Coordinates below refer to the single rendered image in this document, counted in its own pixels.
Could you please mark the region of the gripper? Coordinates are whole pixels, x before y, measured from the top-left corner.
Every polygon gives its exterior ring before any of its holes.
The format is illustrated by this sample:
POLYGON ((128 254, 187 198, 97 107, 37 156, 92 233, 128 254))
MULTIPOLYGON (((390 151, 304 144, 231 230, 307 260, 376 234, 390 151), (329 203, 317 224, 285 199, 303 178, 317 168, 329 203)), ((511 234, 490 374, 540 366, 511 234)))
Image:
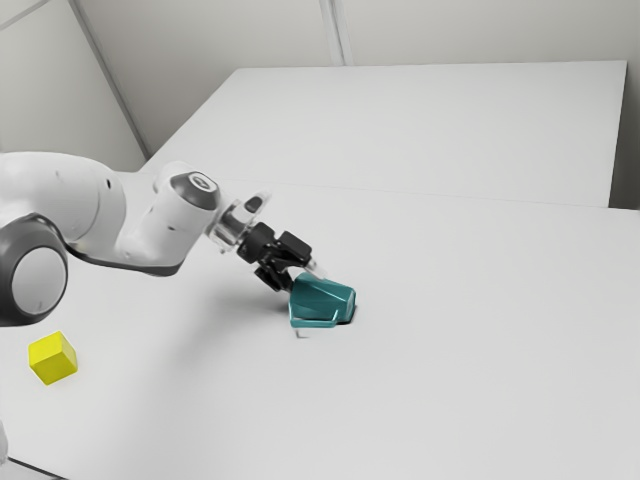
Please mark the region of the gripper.
POLYGON ((247 233, 237 255, 248 264, 257 263, 254 274, 275 292, 292 290, 290 267, 301 268, 314 277, 327 276, 309 244, 289 231, 276 238, 274 230, 263 222, 247 233))

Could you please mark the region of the teal faceted mug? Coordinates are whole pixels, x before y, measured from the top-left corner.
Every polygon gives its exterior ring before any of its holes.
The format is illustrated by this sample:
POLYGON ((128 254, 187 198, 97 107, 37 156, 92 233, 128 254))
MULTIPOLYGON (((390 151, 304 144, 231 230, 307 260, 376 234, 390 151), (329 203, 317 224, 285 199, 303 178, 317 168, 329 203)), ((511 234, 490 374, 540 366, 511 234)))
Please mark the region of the teal faceted mug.
POLYGON ((293 282, 288 308, 290 325, 294 329, 347 325, 355 313, 356 291, 305 272, 293 282))

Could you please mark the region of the yellow block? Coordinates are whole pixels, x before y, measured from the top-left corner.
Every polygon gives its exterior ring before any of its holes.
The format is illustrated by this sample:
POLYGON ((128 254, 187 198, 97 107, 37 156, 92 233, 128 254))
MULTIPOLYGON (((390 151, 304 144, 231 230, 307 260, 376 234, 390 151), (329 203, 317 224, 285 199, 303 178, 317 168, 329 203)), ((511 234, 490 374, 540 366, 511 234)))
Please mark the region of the yellow block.
POLYGON ((44 385, 51 385, 78 371, 76 351, 61 331, 29 344, 28 360, 44 385))

